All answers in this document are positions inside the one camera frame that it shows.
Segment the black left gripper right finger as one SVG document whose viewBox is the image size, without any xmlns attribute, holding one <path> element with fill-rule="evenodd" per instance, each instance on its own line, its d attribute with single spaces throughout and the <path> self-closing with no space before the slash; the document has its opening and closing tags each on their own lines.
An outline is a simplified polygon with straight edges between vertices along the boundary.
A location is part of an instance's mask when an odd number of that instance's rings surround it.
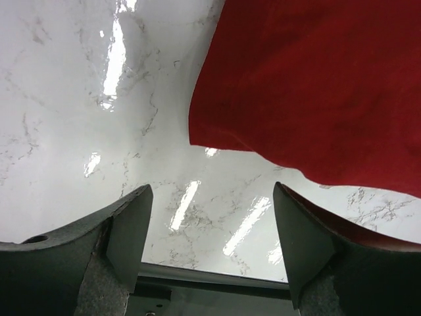
<svg viewBox="0 0 421 316">
<path fill-rule="evenodd" d="M 420 244 L 352 223 L 279 182 L 273 200 L 300 315 L 420 314 Z"/>
</svg>

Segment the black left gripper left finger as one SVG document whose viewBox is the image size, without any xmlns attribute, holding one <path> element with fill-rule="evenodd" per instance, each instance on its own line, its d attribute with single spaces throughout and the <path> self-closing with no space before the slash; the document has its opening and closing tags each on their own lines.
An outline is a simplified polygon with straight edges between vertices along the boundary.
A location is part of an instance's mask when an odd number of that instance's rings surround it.
<svg viewBox="0 0 421 316">
<path fill-rule="evenodd" d="M 1 244 L 2 315 L 124 315 L 134 292 L 153 191 L 20 244 Z"/>
</svg>

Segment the dark red t shirt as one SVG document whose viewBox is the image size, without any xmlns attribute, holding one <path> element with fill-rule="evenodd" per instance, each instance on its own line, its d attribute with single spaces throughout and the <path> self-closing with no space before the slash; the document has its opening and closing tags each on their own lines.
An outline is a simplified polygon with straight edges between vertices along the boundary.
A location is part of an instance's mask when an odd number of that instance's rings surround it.
<svg viewBox="0 0 421 316">
<path fill-rule="evenodd" d="M 225 2 L 189 141 L 419 197 L 419 0 Z"/>
</svg>

